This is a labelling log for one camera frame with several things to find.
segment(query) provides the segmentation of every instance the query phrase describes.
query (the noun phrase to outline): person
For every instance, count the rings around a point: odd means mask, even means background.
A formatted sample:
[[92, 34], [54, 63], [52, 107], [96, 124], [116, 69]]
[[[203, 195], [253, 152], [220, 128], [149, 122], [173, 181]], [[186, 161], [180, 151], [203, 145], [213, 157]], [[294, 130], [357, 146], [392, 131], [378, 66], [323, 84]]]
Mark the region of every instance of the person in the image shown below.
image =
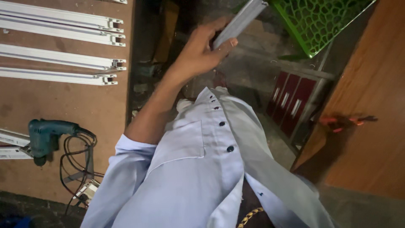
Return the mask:
[[334, 227], [308, 185], [274, 161], [252, 108], [226, 88], [183, 100], [167, 123], [180, 89], [237, 45], [230, 38], [211, 51], [226, 23], [193, 31], [118, 141], [81, 227]]

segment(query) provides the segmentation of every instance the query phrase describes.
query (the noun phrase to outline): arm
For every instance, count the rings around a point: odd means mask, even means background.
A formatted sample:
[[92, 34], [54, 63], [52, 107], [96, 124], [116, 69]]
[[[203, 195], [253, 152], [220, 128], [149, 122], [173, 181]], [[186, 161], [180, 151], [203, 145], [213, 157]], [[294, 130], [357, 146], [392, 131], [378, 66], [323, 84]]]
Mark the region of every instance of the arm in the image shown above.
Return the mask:
[[81, 227], [111, 227], [121, 208], [137, 191], [151, 163], [156, 144], [163, 136], [167, 114], [181, 87], [195, 75], [214, 68], [237, 44], [235, 38], [209, 50], [209, 40], [226, 24], [220, 18], [199, 26], [176, 62], [169, 68], [142, 110], [118, 141], [115, 156], [92, 199]]
[[216, 67], [237, 45], [236, 38], [230, 38], [216, 50], [210, 50], [209, 41], [226, 23], [226, 18], [221, 17], [193, 31], [176, 62], [168, 69], [149, 101], [125, 130], [125, 136], [133, 141], [150, 144], [160, 141], [167, 123], [167, 114], [180, 89], [194, 76]]

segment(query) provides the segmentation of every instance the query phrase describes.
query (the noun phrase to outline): green crate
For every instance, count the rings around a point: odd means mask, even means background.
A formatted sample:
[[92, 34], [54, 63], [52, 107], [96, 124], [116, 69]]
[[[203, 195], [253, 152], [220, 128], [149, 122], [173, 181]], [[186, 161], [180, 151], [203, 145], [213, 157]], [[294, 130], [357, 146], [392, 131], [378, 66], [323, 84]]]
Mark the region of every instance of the green crate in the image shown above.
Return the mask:
[[[348, 24], [376, 0], [272, 0], [286, 30], [302, 47], [304, 56], [314, 57]], [[290, 56], [284, 59], [297, 59]]]

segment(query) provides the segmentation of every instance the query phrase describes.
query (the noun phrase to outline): shirt sleeve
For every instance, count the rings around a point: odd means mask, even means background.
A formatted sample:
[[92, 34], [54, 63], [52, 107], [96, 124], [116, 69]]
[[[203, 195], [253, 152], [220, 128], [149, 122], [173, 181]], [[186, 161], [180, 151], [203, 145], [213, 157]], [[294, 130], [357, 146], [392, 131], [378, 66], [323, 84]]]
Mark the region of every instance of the shirt sleeve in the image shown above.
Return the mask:
[[115, 156], [109, 158], [110, 165], [84, 216], [82, 228], [112, 226], [118, 212], [145, 179], [156, 146], [121, 136], [115, 146]]

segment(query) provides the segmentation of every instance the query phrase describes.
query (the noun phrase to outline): light blue shirt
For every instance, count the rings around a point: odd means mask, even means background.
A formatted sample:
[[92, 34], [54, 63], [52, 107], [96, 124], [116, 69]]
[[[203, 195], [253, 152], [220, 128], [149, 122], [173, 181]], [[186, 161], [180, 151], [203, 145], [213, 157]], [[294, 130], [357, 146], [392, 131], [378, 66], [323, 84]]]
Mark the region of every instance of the light blue shirt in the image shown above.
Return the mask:
[[109, 162], [82, 228], [234, 228], [243, 177], [275, 227], [334, 227], [308, 186], [274, 161], [252, 108], [224, 90], [205, 88], [158, 145], [122, 135]]

